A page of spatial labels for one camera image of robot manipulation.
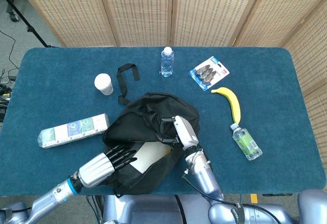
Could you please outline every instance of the paper cup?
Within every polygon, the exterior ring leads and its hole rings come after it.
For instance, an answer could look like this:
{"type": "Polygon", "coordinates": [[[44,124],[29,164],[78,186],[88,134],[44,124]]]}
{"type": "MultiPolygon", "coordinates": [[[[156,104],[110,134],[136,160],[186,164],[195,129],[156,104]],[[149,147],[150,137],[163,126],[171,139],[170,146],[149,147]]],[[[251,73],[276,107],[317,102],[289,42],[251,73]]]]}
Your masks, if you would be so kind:
{"type": "Polygon", "coordinates": [[[104,95],[111,95],[113,92],[111,78],[106,73],[101,73],[101,74],[97,75],[94,80],[94,85],[104,95]]]}

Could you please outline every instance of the water bottle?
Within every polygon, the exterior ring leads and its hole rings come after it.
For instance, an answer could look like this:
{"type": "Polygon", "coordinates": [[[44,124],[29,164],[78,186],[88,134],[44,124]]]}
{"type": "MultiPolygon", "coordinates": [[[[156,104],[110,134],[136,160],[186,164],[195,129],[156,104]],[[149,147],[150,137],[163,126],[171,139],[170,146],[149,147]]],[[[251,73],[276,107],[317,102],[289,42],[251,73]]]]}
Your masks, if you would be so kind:
{"type": "Polygon", "coordinates": [[[258,147],[247,129],[240,128],[238,123],[233,123],[230,128],[233,132],[233,139],[238,144],[248,160],[253,160],[262,155],[261,149],[258,147]]]}
{"type": "Polygon", "coordinates": [[[169,77],[173,74],[174,52],[171,47],[165,47],[161,52],[161,74],[169,77]]]}

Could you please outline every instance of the black bag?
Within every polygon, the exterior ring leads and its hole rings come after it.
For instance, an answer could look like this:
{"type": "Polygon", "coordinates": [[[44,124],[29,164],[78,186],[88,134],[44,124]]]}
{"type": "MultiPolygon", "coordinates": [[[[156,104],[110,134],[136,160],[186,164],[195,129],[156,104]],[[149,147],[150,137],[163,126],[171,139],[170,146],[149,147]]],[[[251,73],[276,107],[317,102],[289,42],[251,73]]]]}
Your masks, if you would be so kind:
{"type": "MultiPolygon", "coordinates": [[[[110,147],[127,144],[138,150],[144,142],[158,142],[156,133],[164,139],[175,138],[173,123],[162,119],[176,115],[186,118],[195,133],[199,132],[199,113],[180,98],[164,93],[146,93],[130,102],[118,119],[105,131],[103,142],[110,147]]],[[[116,171],[106,181],[117,196],[148,194],[156,188],[183,155],[182,147],[174,146],[170,153],[153,163],[143,174],[133,166],[116,171]]]]}

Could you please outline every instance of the banana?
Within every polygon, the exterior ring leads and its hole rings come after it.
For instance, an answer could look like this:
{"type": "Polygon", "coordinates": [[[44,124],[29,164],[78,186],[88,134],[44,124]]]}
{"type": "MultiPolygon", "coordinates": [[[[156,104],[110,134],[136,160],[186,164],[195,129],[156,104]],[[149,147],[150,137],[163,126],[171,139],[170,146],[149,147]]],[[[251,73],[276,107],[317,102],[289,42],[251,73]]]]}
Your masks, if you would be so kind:
{"type": "Polygon", "coordinates": [[[235,123],[240,123],[241,120],[241,109],[239,101],[236,97],[236,95],[233,93],[232,90],[226,88],[226,87],[220,87],[219,89],[211,90],[211,93],[218,93],[223,96],[225,96],[229,103],[231,108],[231,114],[233,116],[233,120],[235,123]]]}

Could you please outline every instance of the table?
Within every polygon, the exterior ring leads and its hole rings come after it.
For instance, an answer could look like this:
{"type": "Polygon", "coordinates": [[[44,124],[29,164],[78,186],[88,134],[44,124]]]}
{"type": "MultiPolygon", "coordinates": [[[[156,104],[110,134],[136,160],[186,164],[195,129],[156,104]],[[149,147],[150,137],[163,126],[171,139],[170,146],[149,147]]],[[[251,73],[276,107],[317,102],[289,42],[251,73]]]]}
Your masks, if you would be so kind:
{"type": "MultiPolygon", "coordinates": [[[[37,136],[44,128],[106,113],[112,123],[123,110],[116,72],[126,63],[138,66],[140,81],[131,70],[123,73],[127,97],[146,92],[175,94],[200,113],[199,140],[212,162],[224,193],[295,193],[323,188],[325,173],[310,126],[289,52],[282,48],[175,47],[174,73],[159,74],[163,47],[36,48],[22,60],[12,100],[0,134],[0,195],[39,195],[52,189],[103,151],[101,135],[43,149],[37,136]],[[238,96],[241,126],[263,151],[248,161],[231,135],[227,99],[204,92],[188,75],[199,63],[216,56],[230,74],[214,85],[238,96]],[[113,94],[94,87],[98,73],[112,77],[113,94]]],[[[183,158],[153,194],[195,191],[182,179],[183,158]]],[[[82,194],[112,194],[107,186],[82,194]]]]}

